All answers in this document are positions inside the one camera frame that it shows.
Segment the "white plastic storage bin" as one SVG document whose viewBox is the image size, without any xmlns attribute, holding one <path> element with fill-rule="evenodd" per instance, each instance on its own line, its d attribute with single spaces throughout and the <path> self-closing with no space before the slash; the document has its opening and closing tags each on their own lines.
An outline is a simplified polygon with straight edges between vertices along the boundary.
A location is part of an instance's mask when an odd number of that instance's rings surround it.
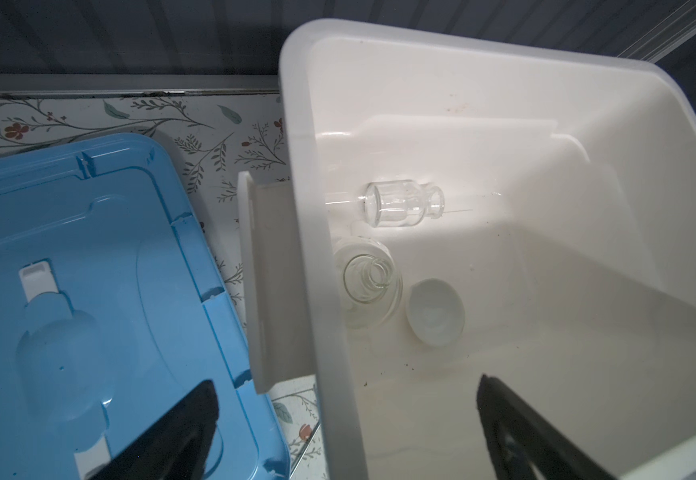
<svg viewBox="0 0 696 480">
<path fill-rule="evenodd" d="M 493 479 L 476 404 L 499 378 L 614 478 L 696 472 L 696 115 L 639 61 L 321 19 L 286 39 L 287 181 L 241 173 L 254 385 L 311 375 L 333 479 Z M 443 215 L 373 228 L 372 182 Z M 392 317 L 349 329 L 332 242 L 385 245 Z M 406 315 L 449 283 L 450 345 Z"/>
</svg>

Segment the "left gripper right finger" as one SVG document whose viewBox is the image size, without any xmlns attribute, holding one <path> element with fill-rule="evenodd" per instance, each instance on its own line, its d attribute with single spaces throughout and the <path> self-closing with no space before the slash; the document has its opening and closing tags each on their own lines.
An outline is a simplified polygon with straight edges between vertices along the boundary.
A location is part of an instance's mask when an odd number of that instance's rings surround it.
<svg viewBox="0 0 696 480">
<path fill-rule="evenodd" d="M 481 377 L 476 404 L 498 479 L 611 479 L 497 377 Z"/>
</svg>

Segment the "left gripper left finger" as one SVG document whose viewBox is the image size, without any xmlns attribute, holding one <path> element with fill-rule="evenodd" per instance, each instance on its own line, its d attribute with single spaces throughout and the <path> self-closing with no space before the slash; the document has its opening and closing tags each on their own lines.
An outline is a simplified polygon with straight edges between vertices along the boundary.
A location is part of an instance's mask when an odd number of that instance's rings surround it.
<svg viewBox="0 0 696 480">
<path fill-rule="evenodd" d="M 200 382 L 95 479 L 201 479 L 219 418 L 210 380 Z"/>
</svg>

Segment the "small clear glass beaker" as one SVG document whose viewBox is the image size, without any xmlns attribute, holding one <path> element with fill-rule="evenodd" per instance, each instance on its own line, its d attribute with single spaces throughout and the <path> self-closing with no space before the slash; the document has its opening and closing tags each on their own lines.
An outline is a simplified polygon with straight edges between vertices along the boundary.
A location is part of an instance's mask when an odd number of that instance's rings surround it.
<svg viewBox="0 0 696 480">
<path fill-rule="evenodd" d="M 360 196 L 364 220 L 373 228 L 411 227 L 444 213 L 441 188 L 413 180 L 369 183 Z"/>
</svg>

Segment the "clear glass conical flask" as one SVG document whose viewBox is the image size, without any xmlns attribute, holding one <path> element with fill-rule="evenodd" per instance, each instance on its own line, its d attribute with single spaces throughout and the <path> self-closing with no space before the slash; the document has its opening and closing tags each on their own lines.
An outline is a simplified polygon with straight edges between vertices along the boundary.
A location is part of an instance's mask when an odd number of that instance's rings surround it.
<svg viewBox="0 0 696 480">
<path fill-rule="evenodd" d="M 403 280 L 388 248 L 364 237 L 337 238 L 332 247 L 345 325 L 370 328 L 392 317 L 402 298 Z"/>
</svg>

